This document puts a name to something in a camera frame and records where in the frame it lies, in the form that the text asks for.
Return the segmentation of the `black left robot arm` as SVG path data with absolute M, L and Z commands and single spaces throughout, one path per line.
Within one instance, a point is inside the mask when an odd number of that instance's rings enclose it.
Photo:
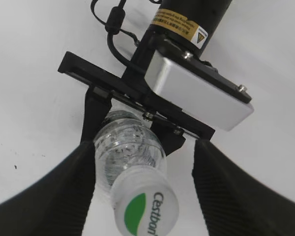
M 161 141 L 165 153 L 170 154 L 185 142 L 184 133 L 197 139 L 210 140 L 213 126 L 201 118 L 191 116 L 182 105 L 154 92 L 147 82 L 148 67 L 157 53 L 171 59 L 185 72 L 204 78 L 210 85 L 221 89 L 232 98 L 249 101 L 240 95 L 235 85 L 220 76 L 214 67 L 200 60 L 207 42 L 211 39 L 226 13 L 228 0 L 159 0 L 159 8 L 131 59 L 126 59 L 115 47 L 113 38 L 122 32 L 125 1 L 112 8 L 104 22 L 107 44 L 112 55 L 125 65 L 125 72 L 117 77 L 91 62 L 66 52 L 59 73 L 69 75 L 86 84 L 85 111 L 81 141 L 90 141 L 116 99 L 137 111 L 152 122 L 152 130 Z

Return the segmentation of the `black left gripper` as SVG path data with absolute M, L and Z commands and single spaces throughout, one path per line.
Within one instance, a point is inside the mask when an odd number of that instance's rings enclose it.
M 133 69 L 126 69 L 119 78 L 72 52 L 66 52 L 58 72 L 88 85 L 80 142 L 95 138 L 111 110 L 112 99 L 142 112 L 144 118 L 152 121 L 150 129 L 167 156 L 183 146 L 184 133 L 210 140 L 215 132 L 212 127 L 183 112 L 182 108 L 156 95 L 142 74 Z

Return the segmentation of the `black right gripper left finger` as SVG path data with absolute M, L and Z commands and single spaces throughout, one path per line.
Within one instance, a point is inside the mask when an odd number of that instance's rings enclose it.
M 0 204 L 0 236 L 80 236 L 95 189 L 94 144 L 81 142 L 42 179 Z

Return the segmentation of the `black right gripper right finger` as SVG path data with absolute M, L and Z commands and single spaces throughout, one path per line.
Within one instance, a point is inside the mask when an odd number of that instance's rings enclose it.
M 265 186 L 209 140 L 197 140 L 192 177 L 210 236 L 295 236 L 295 202 Z

